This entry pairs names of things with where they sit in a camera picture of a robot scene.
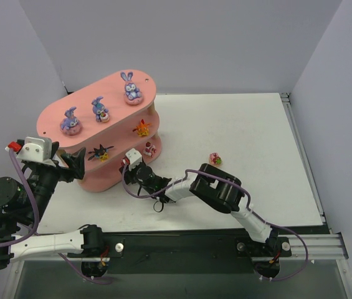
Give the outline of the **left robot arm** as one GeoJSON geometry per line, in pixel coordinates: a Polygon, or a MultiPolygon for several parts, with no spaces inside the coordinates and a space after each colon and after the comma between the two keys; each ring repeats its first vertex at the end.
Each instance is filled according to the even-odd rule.
{"type": "Polygon", "coordinates": [[[41,254],[82,259],[82,272],[101,277],[110,248],[102,229],[87,224],[67,234],[37,235],[37,230],[59,182],[71,183],[85,174],[86,149],[54,156],[59,142],[26,138],[6,146],[19,178],[0,178],[0,270],[10,263],[41,254]]]}

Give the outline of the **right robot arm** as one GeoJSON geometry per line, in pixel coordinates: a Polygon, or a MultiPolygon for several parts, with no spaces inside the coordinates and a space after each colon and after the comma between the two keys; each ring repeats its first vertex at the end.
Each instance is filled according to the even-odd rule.
{"type": "Polygon", "coordinates": [[[125,191],[134,198],[152,198],[161,203],[175,203],[197,197],[222,214],[230,214],[248,233],[255,244],[263,245],[271,254],[290,251],[287,240],[278,238],[278,230],[250,207],[251,196],[235,176],[204,163],[198,170],[185,170],[184,177],[171,180],[158,176],[145,162],[136,166],[123,163],[120,168],[125,191]]]}

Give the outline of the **small purple bunny with cake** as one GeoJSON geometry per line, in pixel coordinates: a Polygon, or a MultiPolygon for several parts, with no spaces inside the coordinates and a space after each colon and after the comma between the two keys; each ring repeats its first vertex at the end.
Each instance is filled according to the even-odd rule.
{"type": "Polygon", "coordinates": [[[92,101],[92,111],[95,115],[96,122],[108,122],[110,119],[108,109],[101,103],[103,97],[97,97],[92,101]]]}

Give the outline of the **strawberry cake slice toy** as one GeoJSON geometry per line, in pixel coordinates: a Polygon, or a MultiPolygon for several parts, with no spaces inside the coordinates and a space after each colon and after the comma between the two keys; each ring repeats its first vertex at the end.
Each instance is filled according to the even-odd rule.
{"type": "Polygon", "coordinates": [[[146,142],[143,154],[152,158],[156,154],[156,146],[151,142],[146,142]]]}

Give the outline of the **black winged toy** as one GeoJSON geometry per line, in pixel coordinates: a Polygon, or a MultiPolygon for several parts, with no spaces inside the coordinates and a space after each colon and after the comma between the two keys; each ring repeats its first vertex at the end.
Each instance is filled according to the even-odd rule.
{"type": "Polygon", "coordinates": [[[99,148],[94,148],[92,151],[89,151],[89,157],[88,160],[94,160],[97,159],[99,161],[106,161],[109,158],[109,150],[114,148],[114,146],[107,146],[104,147],[102,144],[99,145],[99,148]]]}

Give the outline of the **orange bunny toy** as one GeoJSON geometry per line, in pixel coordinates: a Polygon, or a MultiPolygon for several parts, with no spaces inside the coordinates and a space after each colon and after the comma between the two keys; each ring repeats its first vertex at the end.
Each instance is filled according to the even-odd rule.
{"type": "Polygon", "coordinates": [[[146,123],[144,119],[141,119],[140,123],[133,129],[133,132],[135,132],[139,137],[148,136],[150,133],[150,125],[150,123],[146,123]]]}

